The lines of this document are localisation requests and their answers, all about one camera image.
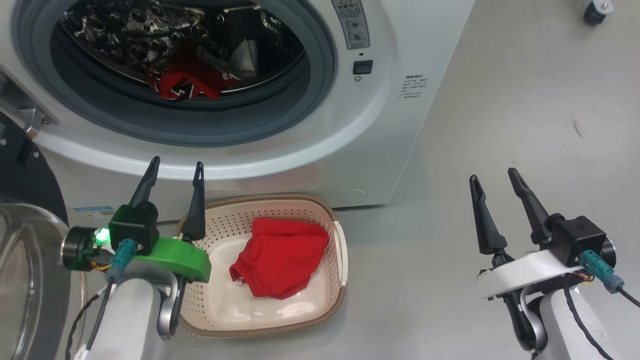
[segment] plastic basket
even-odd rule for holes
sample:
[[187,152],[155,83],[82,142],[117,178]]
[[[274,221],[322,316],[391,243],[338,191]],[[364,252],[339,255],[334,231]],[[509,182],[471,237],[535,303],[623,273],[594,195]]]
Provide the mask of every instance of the plastic basket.
[[[207,338],[269,336],[317,325],[338,310],[346,292],[347,247],[335,214],[320,200],[298,194],[241,197],[209,205],[205,217],[207,236],[194,245],[209,254],[211,278],[187,285],[180,314],[187,331]],[[251,238],[255,218],[313,222],[329,234],[307,288],[288,299],[256,298],[247,285],[231,281],[229,267]]]

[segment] floor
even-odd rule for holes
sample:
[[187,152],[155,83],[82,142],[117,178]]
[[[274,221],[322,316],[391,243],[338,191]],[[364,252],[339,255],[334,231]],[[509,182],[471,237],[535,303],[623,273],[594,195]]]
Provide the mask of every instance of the floor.
[[[586,215],[613,240],[640,295],[640,2],[597,28],[582,0],[477,0],[393,201],[339,212],[345,303],[328,322],[276,338],[210,340],[179,330],[172,359],[528,359],[499,301],[481,299],[468,178],[477,174],[508,251],[534,250],[507,169],[546,209]],[[581,292],[627,359],[640,310],[599,284]]]

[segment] washing machine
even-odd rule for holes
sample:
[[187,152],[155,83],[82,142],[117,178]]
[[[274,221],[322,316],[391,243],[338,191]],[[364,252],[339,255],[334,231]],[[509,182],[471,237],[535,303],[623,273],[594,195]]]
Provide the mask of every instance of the washing machine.
[[[0,103],[97,225],[157,155],[158,221],[188,210],[197,161],[208,200],[386,204],[473,3],[4,0]],[[161,96],[149,79],[186,42],[233,83]]]

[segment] instruction label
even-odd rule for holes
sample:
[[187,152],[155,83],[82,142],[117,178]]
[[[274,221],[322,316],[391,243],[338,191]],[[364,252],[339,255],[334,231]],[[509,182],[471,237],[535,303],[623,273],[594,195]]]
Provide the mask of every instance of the instruction label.
[[99,227],[107,226],[113,214],[116,213],[111,206],[92,206],[90,208],[74,208],[74,210],[91,219]]
[[332,0],[340,18],[347,49],[369,47],[369,28],[361,0]]
[[399,99],[411,99],[421,97],[424,88],[427,87],[427,79],[424,75],[407,75],[404,77]]

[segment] wheel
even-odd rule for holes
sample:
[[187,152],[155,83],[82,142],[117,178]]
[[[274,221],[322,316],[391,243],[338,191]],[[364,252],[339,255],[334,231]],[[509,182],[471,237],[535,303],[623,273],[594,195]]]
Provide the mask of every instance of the wheel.
[[584,12],[583,19],[586,24],[596,26],[601,24],[606,17],[607,16],[605,14],[600,13],[598,10],[596,10],[595,5],[593,4],[593,2],[591,2],[589,3],[587,10],[585,10]]

